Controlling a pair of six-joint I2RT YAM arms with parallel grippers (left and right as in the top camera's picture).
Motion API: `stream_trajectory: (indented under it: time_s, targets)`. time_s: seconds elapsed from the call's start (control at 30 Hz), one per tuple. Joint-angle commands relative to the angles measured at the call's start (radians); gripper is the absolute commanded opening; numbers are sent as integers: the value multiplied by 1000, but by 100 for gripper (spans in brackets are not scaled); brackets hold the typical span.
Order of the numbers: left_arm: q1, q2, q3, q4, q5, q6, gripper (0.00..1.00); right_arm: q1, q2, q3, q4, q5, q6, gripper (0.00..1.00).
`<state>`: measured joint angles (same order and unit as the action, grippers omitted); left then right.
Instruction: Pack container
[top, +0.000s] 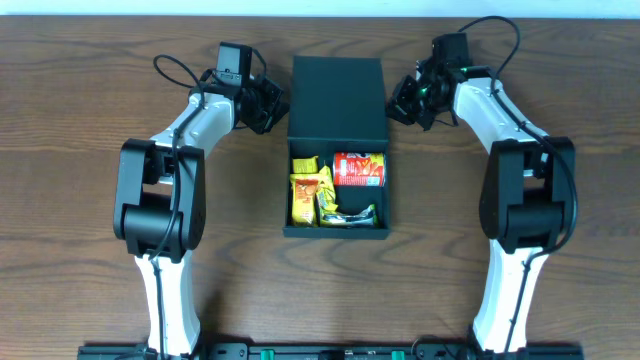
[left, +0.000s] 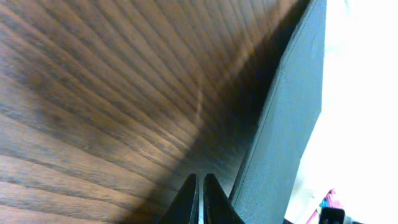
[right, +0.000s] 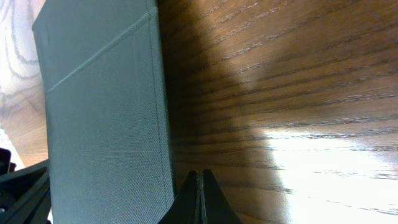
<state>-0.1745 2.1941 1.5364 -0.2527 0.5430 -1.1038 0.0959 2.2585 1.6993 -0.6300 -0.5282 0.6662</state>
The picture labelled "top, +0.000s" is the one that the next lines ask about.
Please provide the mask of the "yellow Lemond biscuit packet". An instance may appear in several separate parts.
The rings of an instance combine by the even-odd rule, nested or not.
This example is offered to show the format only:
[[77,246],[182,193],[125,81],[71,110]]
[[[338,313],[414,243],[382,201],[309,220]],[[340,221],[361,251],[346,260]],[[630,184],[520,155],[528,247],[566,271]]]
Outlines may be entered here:
[[293,174],[314,174],[319,172],[318,157],[296,158],[292,160]]

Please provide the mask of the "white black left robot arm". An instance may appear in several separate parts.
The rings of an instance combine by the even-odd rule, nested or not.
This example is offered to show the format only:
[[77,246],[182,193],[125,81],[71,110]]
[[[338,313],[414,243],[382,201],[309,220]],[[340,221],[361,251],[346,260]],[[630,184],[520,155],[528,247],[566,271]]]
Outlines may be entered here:
[[253,47],[221,43],[215,67],[186,84],[177,118],[150,139],[130,138],[121,147],[113,228],[142,274],[150,318],[148,340],[130,359],[196,355],[201,326],[192,256],[206,222],[206,159],[232,131],[262,135],[289,110],[265,71],[251,73],[262,58]]

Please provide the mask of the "red Pringles can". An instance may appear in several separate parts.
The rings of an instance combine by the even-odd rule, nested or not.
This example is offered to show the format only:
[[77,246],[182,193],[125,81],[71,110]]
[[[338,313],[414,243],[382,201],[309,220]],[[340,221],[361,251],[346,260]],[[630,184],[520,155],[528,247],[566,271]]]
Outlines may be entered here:
[[336,186],[383,187],[386,157],[383,153],[336,152],[333,182]]

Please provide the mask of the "black gift box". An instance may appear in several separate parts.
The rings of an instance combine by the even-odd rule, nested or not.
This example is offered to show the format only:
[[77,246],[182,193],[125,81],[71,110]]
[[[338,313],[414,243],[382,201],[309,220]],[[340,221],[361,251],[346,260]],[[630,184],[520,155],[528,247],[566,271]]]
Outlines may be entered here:
[[[385,84],[378,58],[296,56],[287,131],[288,159],[315,156],[332,167],[337,152],[382,153],[389,160]],[[301,227],[292,221],[286,184],[283,235],[293,238],[384,240],[391,232],[390,180],[376,186],[339,186],[338,211],[357,214],[375,206],[375,228]]]

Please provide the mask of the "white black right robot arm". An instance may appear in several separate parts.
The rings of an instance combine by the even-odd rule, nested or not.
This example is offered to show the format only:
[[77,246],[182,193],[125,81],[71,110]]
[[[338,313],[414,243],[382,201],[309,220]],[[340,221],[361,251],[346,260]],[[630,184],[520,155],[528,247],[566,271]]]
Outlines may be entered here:
[[533,125],[498,75],[474,65],[463,31],[441,35],[389,99],[388,117],[430,130],[439,115],[466,123],[489,158],[479,200],[489,269],[459,359],[530,359],[526,322],[540,272],[576,225],[575,148]]

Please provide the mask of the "large yellow snack packet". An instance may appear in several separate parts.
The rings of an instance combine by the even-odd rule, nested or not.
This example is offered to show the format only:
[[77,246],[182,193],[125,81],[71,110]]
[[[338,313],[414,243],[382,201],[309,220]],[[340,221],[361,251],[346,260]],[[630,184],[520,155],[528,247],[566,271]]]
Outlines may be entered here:
[[314,227],[317,225],[315,196],[319,185],[315,174],[291,174],[292,206],[291,217],[294,226]]

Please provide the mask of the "green silver snack packet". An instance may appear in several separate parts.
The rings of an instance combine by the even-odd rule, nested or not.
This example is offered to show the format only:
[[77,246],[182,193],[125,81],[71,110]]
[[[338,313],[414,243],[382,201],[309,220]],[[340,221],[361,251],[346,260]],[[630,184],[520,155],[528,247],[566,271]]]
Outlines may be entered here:
[[336,228],[376,228],[379,225],[374,204],[357,214],[320,209],[319,224]]

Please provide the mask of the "small yellow snack packet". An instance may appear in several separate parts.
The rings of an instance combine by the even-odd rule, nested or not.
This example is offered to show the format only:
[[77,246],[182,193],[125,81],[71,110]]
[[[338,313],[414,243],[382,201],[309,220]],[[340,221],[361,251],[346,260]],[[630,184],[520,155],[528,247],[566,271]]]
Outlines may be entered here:
[[319,170],[318,175],[316,197],[319,207],[324,211],[335,212],[338,209],[338,205],[336,204],[336,192],[331,169],[328,166],[324,166]]

